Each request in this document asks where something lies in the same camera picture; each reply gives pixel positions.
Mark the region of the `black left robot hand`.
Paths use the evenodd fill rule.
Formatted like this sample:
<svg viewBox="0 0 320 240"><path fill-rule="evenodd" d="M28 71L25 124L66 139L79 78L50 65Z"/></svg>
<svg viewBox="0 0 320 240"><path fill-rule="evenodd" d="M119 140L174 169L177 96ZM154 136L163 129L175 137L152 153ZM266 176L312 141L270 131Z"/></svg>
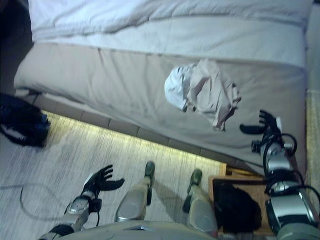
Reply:
<svg viewBox="0 0 320 240"><path fill-rule="evenodd" d="M96 173L93 173L84 183L81 194L97 199L101 191L114 191L119 189L125 182L124 178L111 180L113 165L107 165Z"/></svg>

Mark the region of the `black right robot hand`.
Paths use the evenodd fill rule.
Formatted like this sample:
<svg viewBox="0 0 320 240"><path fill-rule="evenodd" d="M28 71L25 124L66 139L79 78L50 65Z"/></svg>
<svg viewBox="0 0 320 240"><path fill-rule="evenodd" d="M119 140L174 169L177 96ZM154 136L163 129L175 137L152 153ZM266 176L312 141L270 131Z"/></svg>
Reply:
<svg viewBox="0 0 320 240"><path fill-rule="evenodd" d="M277 125L277 119L266 110L259 110L258 123L258 125L245 125L242 123L239 125L239 129L242 133L247 135L267 135L281 133L281 130Z"/></svg>

